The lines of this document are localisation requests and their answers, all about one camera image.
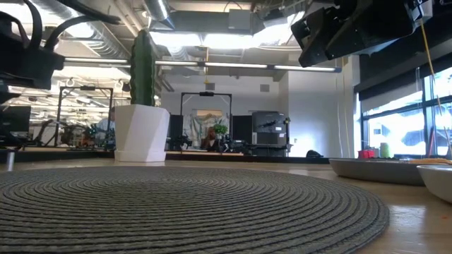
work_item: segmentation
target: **white bowl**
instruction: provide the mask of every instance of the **white bowl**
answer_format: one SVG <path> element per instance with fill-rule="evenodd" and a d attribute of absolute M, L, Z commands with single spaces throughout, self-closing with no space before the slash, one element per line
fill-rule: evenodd
<path fill-rule="evenodd" d="M 430 193 L 452 203 L 452 166 L 417 166 Z"/>

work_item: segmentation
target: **green plant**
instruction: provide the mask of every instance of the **green plant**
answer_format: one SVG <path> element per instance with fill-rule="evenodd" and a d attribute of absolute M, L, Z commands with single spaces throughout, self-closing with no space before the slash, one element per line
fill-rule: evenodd
<path fill-rule="evenodd" d="M 222 124 L 215 124 L 213 126 L 213 129 L 215 130 L 215 133 L 217 134 L 226 134 L 227 132 L 227 127 L 222 125 Z"/>
<path fill-rule="evenodd" d="M 135 38 L 131 57 L 131 104 L 155 106 L 155 60 L 149 33 L 141 30 Z"/>

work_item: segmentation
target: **gray coiled rug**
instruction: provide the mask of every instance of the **gray coiled rug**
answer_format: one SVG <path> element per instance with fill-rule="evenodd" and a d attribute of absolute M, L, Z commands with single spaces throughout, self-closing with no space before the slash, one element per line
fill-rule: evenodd
<path fill-rule="evenodd" d="M 240 169 L 0 174 L 1 253 L 351 253 L 388 209 L 360 188 Z"/>

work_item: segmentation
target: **ceiling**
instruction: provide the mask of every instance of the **ceiling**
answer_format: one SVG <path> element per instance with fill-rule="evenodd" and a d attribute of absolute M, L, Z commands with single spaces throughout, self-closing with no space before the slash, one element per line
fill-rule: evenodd
<path fill-rule="evenodd" d="M 130 56 L 130 52 L 133 46 L 134 35 L 140 29 L 139 26 L 145 28 L 148 24 L 148 18 L 143 15 L 145 8 L 143 0 L 123 0 L 123 2 L 131 10 L 131 15 L 124 15 L 124 8 L 117 8 L 121 0 L 81 0 L 84 4 L 91 8 L 94 8 L 100 12 L 107 13 L 113 16 L 123 17 L 120 25 L 109 25 L 98 23 L 99 32 L 102 35 L 111 35 L 113 43 L 118 44 L 118 49 L 123 51 L 126 56 Z M 45 0 L 32 0 L 34 3 L 45 2 Z M 222 13 L 229 12 L 230 10 L 245 9 L 253 12 L 265 11 L 266 8 L 278 8 L 281 6 L 287 6 L 292 4 L 297 5 L 297 10 L 307 10 L 307 3 L 309 0 L 241 0 L 236 2 L 218 1 L 218 0 L 169 0 L 172 15 L 177 12 L 209 12 L 209 13 Z M 32 32 L 32 19 L 28 8 L 24 5 L 18 4 L 2 4 L 0 1 L 0 9 L 11 15 L 17 17 L 22 23 L 26 32 L 31 35 Z M 56 27 L 62 23 L 64 19 L 58 16 L 58 13 L 48 13 L 41 8 L 38 9 L 42 16 L 44 26 Z M 90 40 L 74 37 L 73 32 L 65 32 L 61 37 L 56 48 L 58 54 L 72 57 L 101 57 L 92 47 L 89 47 Z M 209 49 L 208 51 L 198 47 L 184 47 L 184 50 L 188 53 L 189 57 L 199 59 L 201 61 L 217 61 L 227 63 L 247 63 L 247 64 L 298 64 L 297 58 L 301 53 L 301 49 L 295 42 L 294 38 L 290 38 L 287 43 L 282 45 L 271 45 L 261 47 L 251 47 L 246 49 Z M 160 57 L 165 59 L 172 59 L 171 54 L 167 50 L 165 45 L 158 45 L 157 51 Z M 164 68 L 162 73 L 170 75 L 229 75 L 229 76 L 262 76 L 273 77 L 275 81 L 283 76 L 283 71 L 269 71 L 269 70 L 251 70 L 240 68 L 198 68 L 195 71 L 187 68 Z M 52 78 L 52 89 L 50 91 L 44 90 L 32 90 L 15 87 L 12 88 L 12 92 L 20 92 L 25 96 L 19 99 L 11 101 L 11 104 L 31 104 L 33 105 L 33 115 L 41 116 L 40 119 L 46 119 L 56 115 L 58 95 L 60 92 L 59 86 L 65 86 L 67 84 L 74 87 L 80 85 L 96 86 L 98 88 L 110 88 L 113 89 L 113 104 L 128 104 L 129 93 L 121 90 L 122 83 L 128 82 L 130 75 L 127 70 L 118 68 L 92 68 L 87 66 L 66 66 L 62 71 L 55 71 Z M 63 100 L 64 113 L 73 121 L 97 122 L 100 118 L 105 117 L 107 111 L 107 105 L 109 104 L 108 94 L 97 89 L 96 91 L 80 91 L 75 89 L 74 94 L 68 94 Z M 160 95 L 161 88 L 157 89 L 156 94 Z M 75 111 L 87 112 L 87 114 L 80 116 L 74 113 Z"/>

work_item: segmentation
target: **gray bowl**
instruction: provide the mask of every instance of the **gray bowl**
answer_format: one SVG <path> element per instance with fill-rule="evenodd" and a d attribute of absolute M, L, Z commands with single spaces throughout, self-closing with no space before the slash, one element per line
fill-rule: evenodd
<path fill-rule="evenodd" d="M 452 166 L 417 166 L 430 193 L 452 203 Z"/>
<path fill-rule="evenodd" d="M 424 186 L 418 164 L 384 159 L 330 159 L 339 176 L 381 183 Z"/>

